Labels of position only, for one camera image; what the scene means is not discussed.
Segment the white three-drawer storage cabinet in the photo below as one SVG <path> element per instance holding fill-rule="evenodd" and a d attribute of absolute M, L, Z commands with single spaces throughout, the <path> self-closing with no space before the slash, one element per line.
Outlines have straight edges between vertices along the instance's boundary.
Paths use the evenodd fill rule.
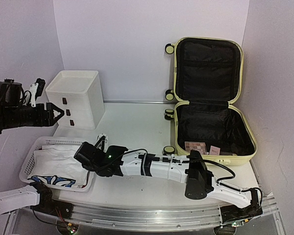
<path fill-rule="evenodd" d="M 65 114 L 57 122 L 63 127 L 94 130 L 105 113 L 99 72 L 63 70 L 46 88 L 49 102 Z"/>

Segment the white blue-print t-shirt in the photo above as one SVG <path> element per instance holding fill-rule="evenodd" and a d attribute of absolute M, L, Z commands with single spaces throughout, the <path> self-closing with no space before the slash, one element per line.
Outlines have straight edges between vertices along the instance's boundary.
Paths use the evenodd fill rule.
<path fill-rule="evenodd" d="M 89 172 L 74 155 L 79 145 L 43 145 L 35 150 L 34 168 L 27 179 L 61 188 L 84 188 L 89 181 Z"/>

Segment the brown eyeshadow palette box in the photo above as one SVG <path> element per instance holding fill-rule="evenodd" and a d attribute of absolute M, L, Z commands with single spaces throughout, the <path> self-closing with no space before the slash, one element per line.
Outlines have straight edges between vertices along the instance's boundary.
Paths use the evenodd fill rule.
<path fill-rule="evenodd" d="M 205 142 L 194 142 L 186 141 L 184 143 L 185 151 L 190 152 L 191 150 L 198 151 L 203 155 L 207 154 L 206 143 Z"/>

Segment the pale yellow hard-shell suitcase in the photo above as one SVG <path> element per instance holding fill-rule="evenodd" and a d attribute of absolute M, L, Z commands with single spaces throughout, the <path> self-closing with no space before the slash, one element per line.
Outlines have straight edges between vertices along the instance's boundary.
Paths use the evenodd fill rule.
<path fill-rule="evenodd" d="M 223 165 L 244 165 L 257 152 L 257 142 L 242 111 L 235 107 L 242 92 L 244 52 L 231 40 L 184 37 L 167 44 L 173 55 L 173 88 L 165 99 L 175 107 L 165 111 L 174 121 L 177 153 L 186 141 L 205 142 L 207 160 Z M 209 155 L 210 147 L 220 155 Z"/>

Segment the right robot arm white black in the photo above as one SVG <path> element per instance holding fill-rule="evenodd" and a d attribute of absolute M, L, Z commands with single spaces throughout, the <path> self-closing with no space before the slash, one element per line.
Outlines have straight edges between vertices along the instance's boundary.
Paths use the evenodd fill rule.
<path fill-rule="evenodd" d="M 188 155 L 156 155 L 145 149 L 130 150 L 111 145 L 83 142 L 74 155 L 88 171 L 100 177 L 145 176 L 184 184 L 186 198 L 214 198 L 228 203 L 222 214 L 230 218 L 248 219 L 262 214 L 262 191 L 258 187 L 241 188 L 226 184 L 236 174 L 229 167 L 203 159 L 198 151 Z"/>

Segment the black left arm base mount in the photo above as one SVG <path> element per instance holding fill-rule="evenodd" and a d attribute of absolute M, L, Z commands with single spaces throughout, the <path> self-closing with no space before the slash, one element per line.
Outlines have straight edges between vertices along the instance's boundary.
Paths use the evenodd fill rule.
<path fill-rule="evenodd" d="M 73 204 L 69 202 L 53 200 L 52 202 L 43 202 L 36 206 L 30 206 L 36 212 L 41 212 L 53 216 L 61 216 L 62 219 L 70 219 L 73 214 Z"/>

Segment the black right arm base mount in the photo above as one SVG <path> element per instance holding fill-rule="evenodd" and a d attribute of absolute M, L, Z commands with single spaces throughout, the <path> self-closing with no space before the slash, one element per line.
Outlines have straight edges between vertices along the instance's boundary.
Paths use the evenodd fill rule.
<path fill-rule="evenodd" d="M 263 193 L 260 188 L 251 188 L 251 204 L 245 208 L 238 208 L 235 205 L 221 207 L 221 224 L 229 225 L 236 224 L 254 217 L 260 216 L 263 213 L 262 199 Z"/>

